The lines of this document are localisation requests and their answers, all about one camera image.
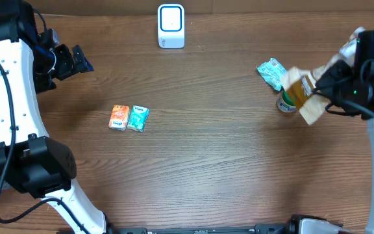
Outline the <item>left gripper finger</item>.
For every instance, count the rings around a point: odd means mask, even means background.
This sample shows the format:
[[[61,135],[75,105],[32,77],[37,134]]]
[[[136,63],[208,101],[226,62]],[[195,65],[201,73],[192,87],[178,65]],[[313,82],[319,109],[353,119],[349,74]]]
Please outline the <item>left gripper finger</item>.
[[[75,61],[75,64],[83,64],[83,65],[89,64],[86,56],[82,52],[82,49],[79,45],[75,45],[72,48],[72,52],[73,52],[73,59]]]
[[[75,64],[73,66],[73,73],[87,73],[92,72],[94,70],[93,66],[91,64]]]

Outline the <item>beige plastic pouch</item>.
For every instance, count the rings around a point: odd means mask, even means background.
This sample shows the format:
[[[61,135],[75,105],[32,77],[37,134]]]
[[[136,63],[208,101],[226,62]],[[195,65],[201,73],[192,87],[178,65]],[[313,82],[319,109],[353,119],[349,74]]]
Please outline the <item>beige plastic pouch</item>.
[[[308,125],[314,124],[321,117],[328,103],[325,97],[312,94],[312,90],[317,87],[316,83],[339,60],[342,60],[349,68],[353,67],[356,39],[363,31],[365,28],[357,28],[326,65],[313,70],[303,70],[294,66],[280,78],[284,92],[290,97],[291,102]]]

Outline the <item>orange Kleenex tissue pack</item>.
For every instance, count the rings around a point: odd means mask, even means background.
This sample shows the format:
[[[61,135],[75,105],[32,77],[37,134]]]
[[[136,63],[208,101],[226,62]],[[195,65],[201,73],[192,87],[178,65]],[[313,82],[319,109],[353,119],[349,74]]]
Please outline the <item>orange Kleenex tissue pack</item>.
[[[114,105],[109,120],[109,128],[124,131],[127,128],[131,109],[125,105]]]

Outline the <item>green lid jar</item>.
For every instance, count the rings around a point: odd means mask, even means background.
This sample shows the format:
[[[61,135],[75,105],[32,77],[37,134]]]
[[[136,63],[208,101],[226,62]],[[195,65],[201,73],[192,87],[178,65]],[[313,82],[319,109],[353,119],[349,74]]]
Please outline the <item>green lid jar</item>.
[[[278,95],[277,107],[282,112],[295,112],[297,110],[297,107],[292,103],[284,90]]]

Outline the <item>teal Kleenex tissue pack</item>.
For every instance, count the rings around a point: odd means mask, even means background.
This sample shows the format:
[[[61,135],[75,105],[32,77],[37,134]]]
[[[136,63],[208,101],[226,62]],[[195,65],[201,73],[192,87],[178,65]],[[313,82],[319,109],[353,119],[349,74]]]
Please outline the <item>teal Kleenex tissue pack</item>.
[[[146,107],[134,105],[127,124],[127,128],[133,131],[143,132],[150,110]]]

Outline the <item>teal wet wipes pack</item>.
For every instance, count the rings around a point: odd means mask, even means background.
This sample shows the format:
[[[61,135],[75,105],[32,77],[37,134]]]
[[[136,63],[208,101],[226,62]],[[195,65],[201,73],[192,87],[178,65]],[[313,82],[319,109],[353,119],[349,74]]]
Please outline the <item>teal wet wipes pack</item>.
[[[287,72],[285,67],[275,58],[256,67],[257,72],[275,91],[281,91],[281,77]]]

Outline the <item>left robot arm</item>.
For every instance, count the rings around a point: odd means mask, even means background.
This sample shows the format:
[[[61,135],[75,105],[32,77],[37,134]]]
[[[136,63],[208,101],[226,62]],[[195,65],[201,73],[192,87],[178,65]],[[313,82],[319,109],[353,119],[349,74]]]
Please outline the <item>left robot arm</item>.
[[[56,80],[93,66],[54,30],[38,32],[37,16],[25,1],[0,1],[0,182],[53,207],[74,233],[115,233],[78,184],[71,150],[46,131],[37,102]]]

